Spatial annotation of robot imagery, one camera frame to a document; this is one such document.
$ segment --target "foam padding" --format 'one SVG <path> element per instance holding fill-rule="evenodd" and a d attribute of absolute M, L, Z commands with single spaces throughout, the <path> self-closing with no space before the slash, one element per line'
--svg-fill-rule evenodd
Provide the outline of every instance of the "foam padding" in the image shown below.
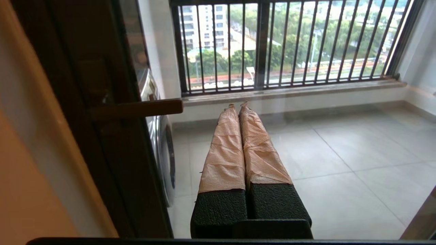
<path fill-rule="evenodd" d="M 245 190 L 199 193 L 191 217 L 191 237 L 232 238 L 233 225 L 246 219 Z"/>
<path fill-rule="evenodd" d="M 249 218 L 252 219 L 304 219 L 312 226 L 312 220 L 292 184 L 250 183 L 248 206 Z"/>

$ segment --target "street lamp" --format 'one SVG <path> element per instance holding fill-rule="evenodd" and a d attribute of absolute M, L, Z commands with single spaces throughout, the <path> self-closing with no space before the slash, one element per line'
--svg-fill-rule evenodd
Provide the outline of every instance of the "street lamp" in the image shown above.
<path fill-rule="evenodd" d="M 315 41 L 313 41 L 313 45 L 312 45 L 312 55 L 310 58 L 310 66 L 309 66 L 309 71 L 312 71 L 312 63 L 313 63 L 313 57 L 315 56 L 315 47 L 317 45 L 317 41 L 318 41 L 318 35 L 321 35 L 323 30 L 315 30 L 313 32 L 313 34 L 315 35 Z"/>
<path fill-rule="evenodd" d="M 198 82 L 200 82 L 200 81 L 199 81 L 199 78 L 198 78 L 197 54 L 191 56 L 191 57 L 189 58 L 189 61 L 190 61 L 190 62 L 195 62 L 195 72 L 197 73 L 197 83 L 198 83 Z"/>

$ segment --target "paper wrapping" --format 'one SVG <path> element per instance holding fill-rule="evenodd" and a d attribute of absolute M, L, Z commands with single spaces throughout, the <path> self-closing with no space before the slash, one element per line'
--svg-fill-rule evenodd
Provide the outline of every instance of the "paper wrapping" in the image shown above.
<path fill-rule="evenodd" d="M 198 192 L 231 189 L 245 190 L 244 153 L 239 118 L 233 104 L 219 116 Z"/>
<path fill-rule="evenodd" d="M 254 184 L 292 184 L 279 154 L 256 112 L 241 105 L 239 113 L 245 157 L 247 186 Z"/>

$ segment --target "door frame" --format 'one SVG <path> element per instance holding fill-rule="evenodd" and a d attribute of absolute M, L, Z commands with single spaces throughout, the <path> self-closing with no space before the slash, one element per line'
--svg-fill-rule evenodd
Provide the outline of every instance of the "door frame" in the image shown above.
<path fill-rule="evenodd" d="M 87 75 L 107 76 L 114 103 L 139 100 L 119 1 L 11 2 L 120 237 L 172 238 L 144 119 L 95 122 L 89 114 Z"/>

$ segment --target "floor tile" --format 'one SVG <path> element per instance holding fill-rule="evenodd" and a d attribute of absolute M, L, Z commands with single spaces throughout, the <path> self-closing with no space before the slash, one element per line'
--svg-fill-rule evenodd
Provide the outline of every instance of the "floor tile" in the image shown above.
<path fill-rule="evenodd" d="M 436 129 L 404 130 L 392 134 L 390 137 L 419 159 L 423 161 L 436 160 Z"/>
<path fill-rule="evenodd" d="M 293 180 L 351 172 L 314 130 L 271 135 L 271 140 Z"/>
<path fill-rule="evenodd" d="M 436 128 L 436 124 L 403 108 L 368 113 L 365 115 L 365 119 L 386 134 L 396 134 L 398 131 L 405 130 L 419 131 Z"/>
<path fill-rule="evenodd" d="M 191 191 L 191 165 L 189 159 L 189 144 L 174 145 L 175 158 L 175 196 L 190 196 Z"/>
<path fill-rule="evenodd" d="M 188 129 L 175 129 L 172 132 L 173 144 L 183 144 L 189 142 L 189 130 Z"/>
<path fill-rule="evenodd" d="M 432 167 L 434 167 L 434 168 L 436 168 L 436 162 L 427 162 L 427 164 L 432 166 Z"/>
<path fill-rule="evenodd" d="M 189 157 L 191 160 L 191 188 L 192 194 L 197 194 L 203 171 L 204 162 L 211 146 L 210 141 L 189 143 Z"/>
<path fill-rule="evenodd" d="M 357 176 L 407 226 L 436 184 L 436 169 L 415 163 L 356 172 Z"/>
<path fill-rule="evenodd" d="M 421 161 L 370 125 L 324 128 L 317 132 L 353 171 Z"/>
<path fill-rule="evenodd" d="M 436 185 L 436 170 L 431 162 L 407 164 L 398 166 L 397 169 L 424 188 L 429 194 Z"/>
<path fill-rule="evenodd" d="M 191 216 L 194 210 L 192 196 L 176 197 L 169 213 L 174 238 L 191 238 Z"/>
<path fill-rule="evenodd" d="M 216 123 L 215 124 L 208 123 L 207 125 L 199 124 L 197 128 L 190 129 L 189 142 L 190 143 L 196 143 L 202 141 L 211 142 L 216 126 L 217 126 Z"/>
<path fill-rule="evenodd" d="M 323 129 L 331 127 L 343 127 L 349 125 L 365 124 L 365 117 L 362 113 L 323 115 L 305 119 L 313 129 Z"/>
<path fill-rule="evenodd" d="M 303 119 L 287 117 L 283 113 L 260 115 L 259 117 L 270 135 L 312 129 Z"/>
<path fill-rule="evenodd" d="M 399 239 L 405 226 L 354 174 L 294 181 L 315 239 Z"/>

